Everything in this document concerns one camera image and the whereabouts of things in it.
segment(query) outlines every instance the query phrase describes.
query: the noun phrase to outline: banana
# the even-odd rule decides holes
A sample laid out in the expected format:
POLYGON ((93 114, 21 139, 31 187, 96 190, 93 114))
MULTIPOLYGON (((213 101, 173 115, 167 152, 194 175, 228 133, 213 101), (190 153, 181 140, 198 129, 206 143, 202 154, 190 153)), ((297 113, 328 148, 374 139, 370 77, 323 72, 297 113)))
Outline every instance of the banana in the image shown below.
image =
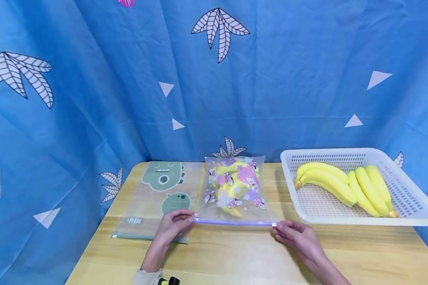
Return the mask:
POLYGON ((329 164, 323 163, 323 162, 307 162, 307 163, 301 165, 297 170, 297 180, 300 180, 300 178, 309 169, 312 169, 312 168, 319 168, 319 169, 322 169, 324 171, 327 171, 328 173, 330 173, 334 177, 338 177, 344 183, 349 184, 349 178, 347 177, 347 175, 342 170, 340 170, 336 166, 329 165, 329 164))
POLYGON ((299 180, 295 180, 297 189, 304 184, 318 185, 333 194, 338 200, 351 207, 357 202, 355 193, 350 191, 349 186, 338 177, 320 168, 310 168, 304 172, 299 180))
POLYGON ((379 172, 379 169, 377 169, 375 165, 369 165, 366 168, 366 173, 368 174, 369 179, 376 188, 379 197, 382 199, 382 201, 385 202, 386 206, 388 207, 388 210, 394 211, 390 192, 388 191, 388 187, 386 186, 385 181, 379 172))
POLYGON ((355 169, 355 176, 358 179, 361 189, 363 189, 365 195, 368 197, 371 204, 373 204, 373 206, 376 208, 377 212, 383 216, 389 216, 390 211, 388 210, 385 202, 380 198, 379 193, 377 193, 376 189, 374 188, 374 185, 369 179, 366 170, 363 167, 357 167, 355 169))
POLYGON ((362 207, 371 216, 376 218, 382 217, 383 215, 377 212, 376 208, 373 206, 373 204, 371 204, 371 202, 368 200, 365 193, 361 189, 360 185, 358 184, 358 180, 355 176, 355 172, 350 171, 347 176, 349 177, 350 189, 357 195, 358 205, 362 207))

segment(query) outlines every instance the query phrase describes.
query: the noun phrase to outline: table surface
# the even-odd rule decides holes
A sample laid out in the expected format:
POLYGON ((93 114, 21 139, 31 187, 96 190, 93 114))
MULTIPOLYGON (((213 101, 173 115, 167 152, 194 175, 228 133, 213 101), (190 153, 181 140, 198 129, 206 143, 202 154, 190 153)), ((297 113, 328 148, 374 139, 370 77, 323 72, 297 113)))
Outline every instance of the table surface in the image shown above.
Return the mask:
MULTIPOLYGON (((131 284, 150 241, 111 234, 146 166, 140 163, 130 172, 67 284, 131 284)), ((274 212, 281 219, 298 220, 281 164, 266 163, 263 180, 274 212)), ((352 284, 428 285, 428 248, 413 228, 313 227, 328 257, 352 284)), ((176 244, 163 268, 164 277, 178 277, 183 285, 319 284, 268 228, 195 225, 189 244, 176 244)))

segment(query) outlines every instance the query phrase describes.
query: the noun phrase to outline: clear plastic bag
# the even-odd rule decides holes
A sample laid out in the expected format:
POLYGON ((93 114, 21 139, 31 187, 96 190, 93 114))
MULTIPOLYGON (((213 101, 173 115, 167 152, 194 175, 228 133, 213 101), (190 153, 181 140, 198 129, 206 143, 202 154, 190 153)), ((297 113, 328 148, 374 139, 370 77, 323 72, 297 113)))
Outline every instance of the clear plastic bag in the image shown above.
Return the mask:
MULTIPOLYGON (((151 161, 112 234, 113 238, 154 238, 166 213, 193 210, 202 178, 202 162, 151 161)), ((188 243, 187 234, 178 243, 188 243)))
POLYGON ((255 227, 277 222, 264 195, 264 161, 264 156, 205 158, 206 175, 195 222, 255 227))

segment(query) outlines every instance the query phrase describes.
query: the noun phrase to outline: white plastic basket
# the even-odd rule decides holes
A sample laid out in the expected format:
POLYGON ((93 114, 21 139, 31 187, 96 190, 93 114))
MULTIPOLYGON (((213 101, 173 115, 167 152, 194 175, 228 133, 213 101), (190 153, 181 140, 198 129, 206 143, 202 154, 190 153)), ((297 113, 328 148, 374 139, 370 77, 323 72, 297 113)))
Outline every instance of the white plastic basket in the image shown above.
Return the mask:
POLYGON ((373 148, 284 150, 282 168, 290 197, 302 222, 312 224, 428 226, 428 197, 385 153, 373 148), (376 165, 400 218, 374 218, 358 205, 349 208, 322 187, 306 184, 296 190, 293 180, 306 162, 325 162, 344 172, 376 165))

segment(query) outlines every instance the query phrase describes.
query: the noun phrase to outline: plastic bag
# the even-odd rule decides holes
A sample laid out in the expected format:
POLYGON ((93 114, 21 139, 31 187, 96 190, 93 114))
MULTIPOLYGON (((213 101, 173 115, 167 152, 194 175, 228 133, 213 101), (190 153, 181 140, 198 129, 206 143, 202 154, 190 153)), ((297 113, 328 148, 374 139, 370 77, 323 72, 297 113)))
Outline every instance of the plastic bag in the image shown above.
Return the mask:
POLYGON ((206 175, 195 222, 237 226, 277 222, 264 196, 264 160, 264 156, 205 158, 206 175))
MULTIPOLYGON (((151 161, 112 234, 113 238, 153 239, 162 216, 193 210, 202 179, 202 162, 151 161)), ((188 243, 186 234, 178 243, 188 243)))

